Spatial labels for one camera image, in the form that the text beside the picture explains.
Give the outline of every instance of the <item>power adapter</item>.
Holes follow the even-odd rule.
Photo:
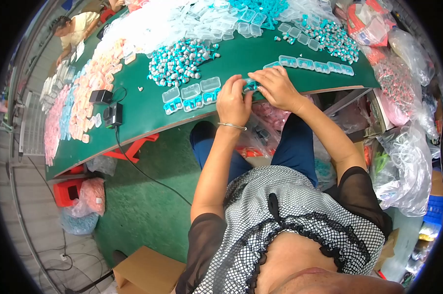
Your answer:
[[[109,105],[109,107],[104,109],[102,119],[105,122],[106,128],[115,128],[116,126],[120,126],[122,124],[122,110],[123,106],[120,103],[114,103],[113,105]]]

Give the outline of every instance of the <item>woman's left hand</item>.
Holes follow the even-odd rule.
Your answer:
[[[249,91],[242,98],[242,87],[246,81],[237,74],[229,78],[217,97],[217,111],[221,123],[244,126],[251,114],[253,92]]]

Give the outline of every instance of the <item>pink plastic bag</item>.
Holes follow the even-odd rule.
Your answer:
[[[97,212],[100,216],[104,215],[104,180],[101,178],[94,178],[84,181],[81,186],[79,200],[85,201],[91,211]]]

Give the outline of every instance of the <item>woman's right hand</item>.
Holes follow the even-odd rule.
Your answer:
[[[276,65],[248,73],[248,76],[262,85],[258,87],[260,93],[270,104],[279,109],[298,113],[305,103],[310,103],[306,97],[296,91],[288,78],[287,71],[281,66]]]
[[[58,67],[58,65],[60,65],[62,59],[63,58],[61,56],[58,57],[58,59],[56,60],[56,67]]]

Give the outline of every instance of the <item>black cable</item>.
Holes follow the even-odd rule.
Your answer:
[[[115,126],[115,139],[117,140],[117,144],[118,144],[118,149],[120,149],[120,152],[125,156],[125,158],[128,160],[128,162],[131,163],[131,165],[133,165],[140,173],[142,173],[145,177],[147,177],[148,179],[154,181],[155,183],[168,188],[169,190],[173,191],[174,193],[176,193],[179,197],[181,197],[187,204],[189,204],[189,206],[192,206],[192,204],[190,204],[190,202],[187,201],[187,199],[185,199],[179,192],[177,192],[176,190],[174,190],[173,188],[169,187],[168,185],[165,185],[161,182],[158,182],[157,180],[153,179],[152,177],[148,176],[146,173],[144,173],[141,169],[139,169],[129,158],[128,156],[125,154],[125,152],[122,150],[122,146],[120,145],[120,141],[118,140],[118,126]]]
[[[125,99],[125,97],[127,97],[127,89],[126,89],[125,87],[122,87],[122,86],[121,86],[121,87],[118,87],[117,89],[115,89],[112,98],[115,97],[115,93],[117,93],[117,91],[118,91],[119,89],[123,89],[123,90],[125,91],[124,96],[123,96],[120,100],[112,101],[112,103],[110,103],[110,105],[112,105],[113,103],[122,102],[122,101]]]

